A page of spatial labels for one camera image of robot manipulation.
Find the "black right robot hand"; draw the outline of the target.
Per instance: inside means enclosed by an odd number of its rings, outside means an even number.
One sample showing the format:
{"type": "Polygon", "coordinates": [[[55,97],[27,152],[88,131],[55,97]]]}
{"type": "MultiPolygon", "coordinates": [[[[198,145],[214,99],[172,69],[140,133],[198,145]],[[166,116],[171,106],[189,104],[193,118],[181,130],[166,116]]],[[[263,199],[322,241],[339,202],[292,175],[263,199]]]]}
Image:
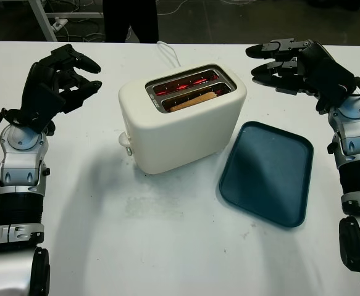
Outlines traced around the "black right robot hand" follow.
{"type": "Polygon", "coordinates": [[[253,81],[287,94],[309,93],[339,106],[356,89],[355,76],[317,41],[276,39],[245,50],[254,59],[272,59],[251,71],[253,81]]]}

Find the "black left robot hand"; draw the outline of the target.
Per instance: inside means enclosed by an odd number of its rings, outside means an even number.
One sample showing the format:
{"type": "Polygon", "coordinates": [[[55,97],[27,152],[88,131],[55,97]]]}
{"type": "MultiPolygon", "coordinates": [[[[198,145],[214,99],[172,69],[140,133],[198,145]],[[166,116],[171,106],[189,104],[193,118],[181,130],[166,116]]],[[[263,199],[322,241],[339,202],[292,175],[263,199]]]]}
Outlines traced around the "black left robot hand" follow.
{"type": "Polygon", "coordinates": [[[89,81],[75,69],[98,74],[101,67],[71,44],[51,51],[35,62],[28,73],[22,94],[21,109],[31,113],[69,113],[96,94],[102,82],[89,81]]]}

